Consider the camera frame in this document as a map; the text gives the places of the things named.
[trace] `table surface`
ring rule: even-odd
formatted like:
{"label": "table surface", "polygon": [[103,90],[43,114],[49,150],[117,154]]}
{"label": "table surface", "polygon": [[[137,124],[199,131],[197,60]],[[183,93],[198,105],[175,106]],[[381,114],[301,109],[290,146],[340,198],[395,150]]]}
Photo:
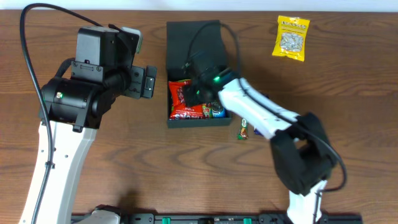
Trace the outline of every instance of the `table surface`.
{"label": "table surface", "polygon": [[[166,21],[220,19],[238,33],[243,73],[281,106],[315,113],[348,168],[348,185],[325,194],[322,209],[360,213],[366,223],[398,219],[398,14],[340,12],[80,11],[99,23],[144,34],[137,66],[158,68],[151,100],[119,97],[102,120],[81,173],[74,212],[99,204],[129,212],[259,213],[286,210],[269,143],[237,140],[227,127],[167,129]],[[24,208],[39,141],[39,102],[22,57],[20,11],[0,11],[1,223]],[[311,20],[305,62],[271,56],[278,15]],[[57,11],[27,16],[27,42],[41,85],[74,57],[85,22]],[[231,39],[224,41],[233,54]],[[341,181],[335,169],[329,187]]]}

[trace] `yellow package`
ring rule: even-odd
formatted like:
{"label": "yellow package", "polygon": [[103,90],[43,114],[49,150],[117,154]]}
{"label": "yellow package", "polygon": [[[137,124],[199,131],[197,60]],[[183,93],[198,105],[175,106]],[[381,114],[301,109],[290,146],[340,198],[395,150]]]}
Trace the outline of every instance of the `yellow package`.
{"label": "yellow package", "polygon": [[278,17],[278,35],[273,56],[286,56],[304,61],[305,36],[310,21],[298,17]]}

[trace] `open box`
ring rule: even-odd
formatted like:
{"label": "open box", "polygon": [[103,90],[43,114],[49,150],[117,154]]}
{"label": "open box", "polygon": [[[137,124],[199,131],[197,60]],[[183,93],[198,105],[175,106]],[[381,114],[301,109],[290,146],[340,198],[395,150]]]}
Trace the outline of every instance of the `open box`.
{"label": "open box", "polygon": [[[226,111],[225,118],[169,120],[172,109],[169,81],[176,82],[190,78],[184,74],[182,68],[187,60],[188,48],[197,30],[208,22],[212,21],[167,22],[167,126],[169,128],[227,126],[232,122],[229,111]],[[220,26],[208,26],[201,31],[192,45],[192,53],[198,50],[205,51],[214,58],[216,66],[227,66]]]}

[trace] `black cable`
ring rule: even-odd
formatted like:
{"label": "black cable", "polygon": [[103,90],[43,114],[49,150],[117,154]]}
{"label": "black cable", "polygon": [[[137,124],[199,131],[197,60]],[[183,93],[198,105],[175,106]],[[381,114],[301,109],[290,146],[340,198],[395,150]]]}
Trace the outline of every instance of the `black cable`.
{"label": "black cable", "polygon": [[40,90],[40,86],[39,83],[37,82],[36,79],[36,74],[33,70],[33,66],[32,66],[32,62],[30,61],[30,57],[29,57],[29,51],[27,49],[27,44],[26,44],[26,37],[25,37],[25,17],[26,14],[29,10],[35,8],[35,7],[47,7],[50,9],[56,9],[62,12],[66,12],[67,14],[73,15],[79,19],[83,19],[84,21],[87,21],[89,23],[92,23],[96,26],[101,26],[101,24],[92,21],[91,19],[88,19],[84,16],[81,16],[75,12],[69,11],[68,9],[64,9],[62,7],[58,7],[58,6],[54,6],[51,4],[45,4],[45,3],[35,3],[35,4],[30,4],[28,6],[26,6],[24,8],[24,10],[22,10],[21,13],[21,20],[19,23],[19,33],[21,35],[21,45],[22,45],[22,52],[24,54],[24,58],[27,64],[27,68],[29,70],[30,73],[30,77],[32,78],[33,81],[33,86],[35,87],[35,91],[37,96],[39,97],[39,102],[40,102],[40,109],[43,112],[44,115],[44,123],[47,127],[47,136],[48,136],[48,142],[49,142],[49,156],[47,159],[47,162],[45,163],[45,173],[44,173],[44,177],[43,177],[43,181],[42,181],[42,185],[40,186],[40,192],[39,195],[37,197],[37,201],[35,204],[35,209],[33,212],[33,216],[32,216],[32,224],[36,223],[36,219],[37,219],[37,214],[39,213],[40,210],[40,205],[42,203],[42,199],[43,199],[43,195],[44,195],[44,191],[45,191],[45,187],[47,186],[47,181],[49,180],[49,176],[50,176],[50,171],[51,168],[53,166],[53,154],[54,154],[54,145],[53,145],[53,138],[52,138],[52,132],[51,132],[51,126],[50,126],[50,120],[49,120],[49,114],[47,113],[47,108],[45,106],[45,102],[42,96],[42,92]]}
{"label": "black cable", "polygon": [[250,99],[252,99],[254,102],[256,102],[258,105],[262,106],[264,109],[266,109],[267,111],[269,111],[270,113],[272,113],[274,116],[276,116],[277,118],[281,119],[282,121],[285,121],[289,124],[291,124],[292,126],[294,126],[295,128],[297,128],[299,131],[311,136],[312,138],[316,139],[318,142],[322,143],[323,145],[326,146],[326,148],[328,148],[328,150],[337,158],[338,163],[341,166],[341,170],[343,172],[343,180],[341,181],[341,184],[337,187],[331,188],[331,189],[323,189],[323,190],[319,190],[316,194],[318,195],[316,202],[315,202],[315,213],[314,213],[314,223],[315,223],[315,218],[316,218],[316,211],[318,208],[318,204],[319,204],[319,198],[321,197],[321,193],[325,193],[325,192],[334,192],[334,191],[338,191],[341,190],[347,183],[347,169],[346,166],[341,158],[341,156],[328,144],[326,143],[324,140],[320,139],[317,135],[313,134],[312,132],[310,132],[309,130],[303,128],[301,125],[285,118],[284,116],[280,115],[278,112],[272,110],[271,108],[269,108],[268,106],[262,104],[260,101],[258,101],[257,99],[255,99],[255,97],[253,97],[252,95],[250,95],[250,93],[248,92],[247,89],[245,89],[243,87],[242,81],[241,81],[241,53],[240,53],[240,47],[239,47],[239,41],[238,41],[238,36],[235,34],[235,32],[232,30],[232,28],[230,28],[229,25],[227,24],[223,24],[220,22],[209,22],[205,25],[203,25],[198,31],[197,33],[193,36],[193,39],[190,42],[190,46],[188,49],[188,55],[187,55],[187,61],[189,60],[190,54],[191,54],[191,49],[192,49],[192,45],[193,42],[195,41],[196,37],[199,35],[199,33],[207,26],[212,26],[215,24],[219,24],[221,27],[224,27],[228,30],[229,34],[231,35],[231,37],[234,39],[234,44],[235,44],[235,48],[236,48],[236,71],[238,74],[238,80],[239,80],[239,86],[241,87],[242,91],[244,92],[244,94],[246,96],[248,96]]}

